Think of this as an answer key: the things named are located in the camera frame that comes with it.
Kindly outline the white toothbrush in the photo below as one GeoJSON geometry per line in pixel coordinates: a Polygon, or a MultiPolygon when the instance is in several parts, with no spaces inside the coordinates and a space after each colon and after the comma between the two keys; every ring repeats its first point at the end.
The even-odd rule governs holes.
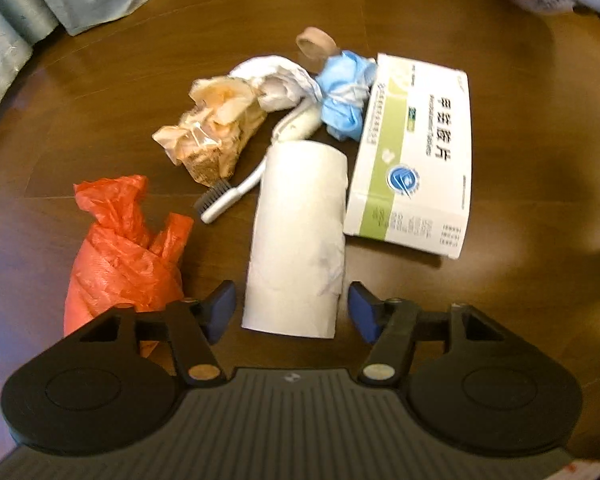
{"type": "MultiPolygon", "coordinates": [[[[321,103],[306,98],[273,128],[271,144],[308,140],[321,127],[321,103]]],[[[225,179],[216,181],[195,203],[196,213],[205,224],[215,222],[221,214],[236,204],[261,181],[266,158],[253,172],[236,186],[225,179]]]]}

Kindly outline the crumpled white tissue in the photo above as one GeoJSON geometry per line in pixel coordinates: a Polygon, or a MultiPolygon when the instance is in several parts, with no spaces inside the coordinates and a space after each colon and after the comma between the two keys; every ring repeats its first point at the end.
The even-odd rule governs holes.
{"type": "Polygon", "coordinates": [[[290,110],[304,99],[311,102],[322,99],[316,80],[301,65],[279,55],[248,58],[228,76],[248,82],[267,113],[290,110]]]}

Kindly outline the white paper roll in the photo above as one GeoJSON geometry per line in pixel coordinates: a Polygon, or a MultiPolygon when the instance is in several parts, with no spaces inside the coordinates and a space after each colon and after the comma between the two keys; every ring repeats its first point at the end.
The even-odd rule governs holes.
{"type": "Polygon", "coordinates": [[[336,148],[268,149],[254,217],[242,327],[332,339],[343,286],[348,161],[336,148]]]}

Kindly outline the red plastic bag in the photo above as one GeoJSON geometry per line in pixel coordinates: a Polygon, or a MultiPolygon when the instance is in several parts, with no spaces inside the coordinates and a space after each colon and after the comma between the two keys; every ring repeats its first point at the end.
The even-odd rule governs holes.
{"type": "Polygon", "coordinates": [[[73,261],[64,311],[69,336],[122,304],[157,312],[184,298],[180,263],[194,220],[171,212],[161,231],[148,228],[142,203],[148,177],[134,174],[73,187],[94,222],[73,261]]]}

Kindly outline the white green medicine box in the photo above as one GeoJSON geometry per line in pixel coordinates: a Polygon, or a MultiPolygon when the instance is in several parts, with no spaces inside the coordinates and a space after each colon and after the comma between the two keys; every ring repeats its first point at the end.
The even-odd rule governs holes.
{"type": "Polygon", "coordinates": [[[470,199],[466,73],[378,55],[343,231],[456,259],[470,199]]]}

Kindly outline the crumpled blue face mask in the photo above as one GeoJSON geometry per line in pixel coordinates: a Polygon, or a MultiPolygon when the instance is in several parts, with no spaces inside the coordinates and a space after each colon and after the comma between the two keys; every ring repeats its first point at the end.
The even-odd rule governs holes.
{"type": "Polygon", "coordinates": [[[322,122],[339,141],[361,139],[363,110],[376,77],[373,58],[343,50],[327,59],[316,77],[322,92],[322,122]]]}

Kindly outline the crumpled beige plastic wrapper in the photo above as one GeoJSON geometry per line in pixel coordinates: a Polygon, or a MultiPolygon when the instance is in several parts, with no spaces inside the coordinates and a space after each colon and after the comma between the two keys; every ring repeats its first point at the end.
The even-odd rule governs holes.
{"type": "Polygon", "coordinates": [[[184,166],[195,182],[210,188],[234,174],[242,150],[266,113],[256,92],[240,78],[197,79],[189,97],[194,107],[177,125],[161,127],[152,138],[172,164],[184,166]]]}

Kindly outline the beige tape roll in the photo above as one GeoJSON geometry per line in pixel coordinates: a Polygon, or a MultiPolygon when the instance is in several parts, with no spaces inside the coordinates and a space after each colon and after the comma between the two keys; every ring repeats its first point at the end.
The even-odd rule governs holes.
{"type": "Polygon", "coordinates": [[[336,41],[324,30],[307,27],[296,37],[296,45],[305,61],[323,62],[340,52],[336,41]]]}

